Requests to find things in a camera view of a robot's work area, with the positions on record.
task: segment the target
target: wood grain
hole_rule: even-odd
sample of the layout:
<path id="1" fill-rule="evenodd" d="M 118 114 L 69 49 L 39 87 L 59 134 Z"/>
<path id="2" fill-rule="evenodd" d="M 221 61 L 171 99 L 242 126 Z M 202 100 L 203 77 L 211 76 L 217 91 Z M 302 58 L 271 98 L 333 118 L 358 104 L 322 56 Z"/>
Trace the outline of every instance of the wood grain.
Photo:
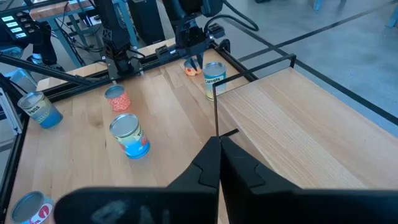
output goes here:
<path id="1" fill-rule="evenodd" d="M 154 48 L 142 50 L 152 53 Z M 227 76 L 237 74 L 214 50 L 205 52 L 205 62 L 210 61 L 225 64 Z M 34 190 L 56 202 L 81 187 L 166 186 L 180 175 L 215 135 L 213 102 L 204 94 L 203 75 L 185 75 L 183 63 L 178 60 L 121 82 L 132 105 L 120 113 L 114 112 L 104 97 L 110 86 L 106 85 L 55 103 L 63 121 L 53 129 L 42 129 L 30 120 L 6 223 L 11 223 L 9 212 L 16 201 Z M 104 67 L 96 64 L 70 73 L 84 76 L 101 69 Z M 40 82 L 39 88 L 60 82 L 49 78 Z M 240 78 L 227 88 L 246 83 Z M 109 132 L 110 123 L 121 113 L 136 114 L 151 143 L 149 153 L 141 159 L 127 158 Z M 233 125 L 221 120 L 222 133 L 230 131 L 229 127 Z M 243 140 L 239 144 L 248 145 Z M 219 221 L 228 223 L 223 200 Z M 46 223 L 54 223 L 53 217 Z"/>
<path id="2" fill-rule="evenodd" d="M 304 188 L 398 188 L 398 139 L 292 68 L 218 98 L 272 169 Z"/>
<path id="3" fill-rule="evenodd" d="M 89 1 L 82 1 L 81 6 L 83 8 L 86 8 L 86 7 L 91 6 L 91 4 Z M 80 9 L 80 6 L 77 2 L 73 3 L 73 4 L 69 4 L 68 1 L 65 1 L 65 2 L 60 2 L 60 3 L 51 4 L 48 6 L 43 6 L 43 7 L 32 9 L 32 10 L 30 10 L 29 15 L 31 16 L 32 19 L 39 20 L 39 19 L 43 19 L 43 18 L 46 18 L 49 16 L 63 14 L 64 12 L 74 11 L 77 9 Z"/>

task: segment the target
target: tin can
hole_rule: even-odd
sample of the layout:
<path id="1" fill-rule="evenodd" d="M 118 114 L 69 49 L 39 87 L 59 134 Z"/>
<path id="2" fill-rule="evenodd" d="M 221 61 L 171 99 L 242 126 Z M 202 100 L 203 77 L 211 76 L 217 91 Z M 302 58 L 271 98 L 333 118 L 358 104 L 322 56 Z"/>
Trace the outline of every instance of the tin can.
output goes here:
<path id="1" fill-rule="evenodd" d="M 18 106 L 42 128 L 55 127 L 63 118 L 62 114 L 41 91 L 26 94 L 19 99 Z"/>
<path id="2" fill-rule="evenodd" d="M 192 67 L 189 59 L 186 60 L 185 63 L 184 63 L 185 74 L 187 74 L 189 76 L 195 76 L 195 75 L 198 75 L 199 73 L 201 73 L 201 69 L 200 69 L 198 60 L 197 59 L 193 59 L 193 62 L 197 66 L 196 70 Z"/>
<path id="3" fill-rule="evenodd" d="M 50 215 L 54 201 L 36 191 L 23 196 L 11 210 L 11 221 L 21 224 L 39 224 Z"/>
<path id="4" fill-rule="evenodd" d="M 210 62 L 203 67 L 205 77 L 206 97 L 213 101 L 213 84 L 226 78 L 226 68 L 221 62 Z M 216 94 L 222 94 L 226 90 L 226 83 L 216 87 Z"/>
<path id="5" fill-rule="evenodd" d="M 150 143 L 134 114 L 121 114 L 109 126 L 128 158 L 138 159 L 147 154 Z"/>
<path id="6" fill-rule="evenodd" d="M 105 91 L 105 98 L 116 112 L 124 111 L 130 104 L 129 95 L 122 85 L 113 85 Z"/>

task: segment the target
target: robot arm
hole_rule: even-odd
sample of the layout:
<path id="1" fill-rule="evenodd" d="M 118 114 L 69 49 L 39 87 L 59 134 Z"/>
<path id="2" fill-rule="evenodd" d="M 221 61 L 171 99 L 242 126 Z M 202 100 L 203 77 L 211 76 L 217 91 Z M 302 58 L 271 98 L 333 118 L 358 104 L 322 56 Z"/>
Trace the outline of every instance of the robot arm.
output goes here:
<path id="1" fill-rule="evenodd" d="M 175 49 L 181 57 L 196 55 L 200 68 L 203 66 L 203 53 L 212 38 L 224 36 L 224 29 L 218 24 L 210 26 L 210 31 L 197 26 L 195 18 L 204 15 L 215 16 L 223 8 L 222 0 L 164 0 L 163 4 L 175 32 Z M 158 57 L 168 49 L 157 51 Z M 190 60 L 193 68 L 196 65 Z"/>

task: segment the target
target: gray floor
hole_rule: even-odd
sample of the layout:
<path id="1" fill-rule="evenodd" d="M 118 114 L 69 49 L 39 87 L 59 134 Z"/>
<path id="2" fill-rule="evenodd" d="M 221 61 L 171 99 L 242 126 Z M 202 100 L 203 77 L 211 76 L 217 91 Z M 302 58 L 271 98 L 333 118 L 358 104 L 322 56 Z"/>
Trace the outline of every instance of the gray floor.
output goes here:
<path id="1" fill-rule="evenodd" d="M 271 0 L 260 4 L 255 3 L 254 0 L 229 0 L 229 2 L 257 22 L 260 27 L 260 31 L 256 32 L 257 35 L 276 45 L 360 12 L 377 8 L 390 0 L 324 0 L 319 11 L 312 9 L 312 0 Z M 398 4 L 392 4 L 381 7 L 370 14 L 286 45 L 281 49 L 288 54 L 296 54 L 299 60 L 315 70 L 398 116 L 398 29 L 384 26 L 397 6 Z M 163 5 L 158 3 L 158 8 L 163 21 L 167 21 Z M 233 15 L 227 7 L 223 8 L 222 13 Z M 203 26 L 207 20 L 204 17 L 197 19 L 200 26 Z M 231 51 L 236 58 L 267 48 L 266 45 L 230 23 L 224 20 L 218 20 L 217 23 L 225 28 L 226 38 L 231 41 Z M 174 36 L 170 23 L 165 22 L 163 28 L 167 39 Z M 57 39 L 53 39 L 52 42 L 59 64 L 65 70 L 75 69 L 60 42 Z M 87 64 L 100 58 L 99 54 L 78 51 Z M 31 52 L 32 47 L 29 46 L 23 58 L 30 56 Z M 268 52 L 243 61 L 243 64 L 247 68 L 252 68 L 278 57 L 280 57 L 278 53 Z M 256 75 L 263 77 L 286 66 L 287 62 L 280 63 L 257 71 Z M 0 68 L 2 73 L 14 69 L 3 64 Z M 308 71 L 300 67 L 296 69 L 363 116 L 398 137 L 396 125 L 319 80 Z M 43 75 L 35 74 L 35 79 L 43 78 L 45 78 Z M 20 79 L 18 83 L 28 90 L 34 89 L 34 86 L 24 79 Z M 1 129 L 9 128 L 5 123 L 1 123 L 0 126 Z"/>

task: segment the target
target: can label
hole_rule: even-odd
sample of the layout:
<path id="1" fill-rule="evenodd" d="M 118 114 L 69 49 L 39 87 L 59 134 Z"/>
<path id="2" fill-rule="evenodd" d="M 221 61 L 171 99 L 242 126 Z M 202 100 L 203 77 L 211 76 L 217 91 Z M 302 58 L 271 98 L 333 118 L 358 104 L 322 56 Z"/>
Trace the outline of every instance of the can label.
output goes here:
<path id="1" fill-rule="evenodd" d="M 140 158 L 149 148 L 149 141 L 140 124 L 138 124 L 137 129 L 130 135 L 122 138 L 115 136 L 115 138 L 130 158 Z"/>
<path id="2" fill-rule="evenodd" d="M 124 91 L 122 95 L 120 95 L 116 98 L 112 98 L 112 99 L 108 98 L 107 100 L 111 104 L 112 109 L 116 112 L 124 111 L 131 104 L 130 98 L 127 95 L 126 91 Z"/>
<path id="3" fill-rule="evenodd" d="M 22 224 L 39 224 L 44 222 L 44 220 L 50 215 L 52 211 L 52 204 L 44 203 L 40 208 L 39 212 L 37 212 L 29 221 L 23 222 Z"/>
<path id="4" fill-rule="evenodd" d="M 221 74 L 217 77 L 210 77 L 205 75 L 205 91 L 206 91 L 206 97 L 210 100 L 213 99 L 213 84 L 216 82 L 219 82 L 221 80 L 224 80 L 226 78 L 226 74 Z M 216 87 L 216 94 L 222 94 L 226 91 L 226 83 L 219 85 Z"/>
<path id="5" fill-rule="evenodd" d="M 50 114 L 49 99 L 44 98 L 37 102 L 33 107 L 23 109 L 31 118 L 33 118 L 39 124 L 43 122 Z"/>

